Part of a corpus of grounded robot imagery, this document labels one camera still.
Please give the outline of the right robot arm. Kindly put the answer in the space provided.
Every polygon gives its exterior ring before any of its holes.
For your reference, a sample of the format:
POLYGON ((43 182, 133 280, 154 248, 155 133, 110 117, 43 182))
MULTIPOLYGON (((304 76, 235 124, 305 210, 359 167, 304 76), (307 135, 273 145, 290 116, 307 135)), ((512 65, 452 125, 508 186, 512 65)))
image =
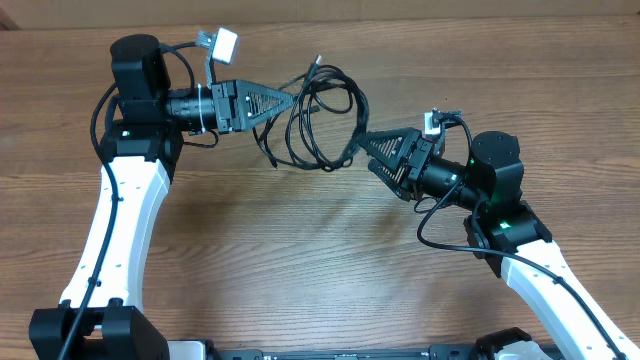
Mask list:
POLYGON ((402 128, 368 132, 359 139, 369 169, 400 199, 420 204, 418 240, 434 249, 467 252, 529 306, 566 359, 636 359, 639 348, 614 324, 580 283, 553 235, 523 200, 524 166, 516 137, 484 132, 467 139, 460 164, 442 155, 445 133, 402 128), (468 211, 466 245, 428 239, 424 230, 439 210, 468 211))

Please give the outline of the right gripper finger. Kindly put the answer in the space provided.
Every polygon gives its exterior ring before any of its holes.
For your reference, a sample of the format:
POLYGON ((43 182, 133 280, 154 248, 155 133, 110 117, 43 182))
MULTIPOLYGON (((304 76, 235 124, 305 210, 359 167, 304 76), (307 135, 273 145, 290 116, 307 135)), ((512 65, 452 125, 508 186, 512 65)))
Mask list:
POLYGON ((384 167, 399 168, 420 137, 421 132, 415 128, 370 131, 359 137, 358 144, 384 167))
POLYGON ((368 163, 368 170, 375 174, 399 199, 411 201, 415 199, 411 186, 406 182, 406 168, 401 166, 392 172, 376 159, 368 163))

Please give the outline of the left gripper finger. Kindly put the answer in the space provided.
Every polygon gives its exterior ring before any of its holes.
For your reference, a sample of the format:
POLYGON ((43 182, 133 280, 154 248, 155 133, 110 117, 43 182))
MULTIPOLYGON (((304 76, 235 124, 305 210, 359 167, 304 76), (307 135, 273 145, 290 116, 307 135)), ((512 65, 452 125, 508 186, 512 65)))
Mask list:
POLYGON ((236 131, 248 131, 281 114, 293 105, 292 98, 243 97, 238 100, 236 131))
POLYGON ((246 101, 273 100, 278 103, 285 103, 294 99, 294 96, 286 91, 247 80, 236 80, 236 90, 238 96, 246 101))

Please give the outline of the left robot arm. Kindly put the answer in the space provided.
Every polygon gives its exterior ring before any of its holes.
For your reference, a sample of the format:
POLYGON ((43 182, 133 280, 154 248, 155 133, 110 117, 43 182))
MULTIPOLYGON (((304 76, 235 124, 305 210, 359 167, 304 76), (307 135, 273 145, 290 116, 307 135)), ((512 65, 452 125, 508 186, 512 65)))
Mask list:
POLYGON ((145 317, 143 278, 154 223, 186 135, 245 132, 289 109, 293 96, 245 80, 173 90, 169 46, 135 34, 110 49, 113 84, 91 137, 101 190, 81 259, 59 303, 28 334, 41 359, 210 359, 208 340, 168 340, 145 317))

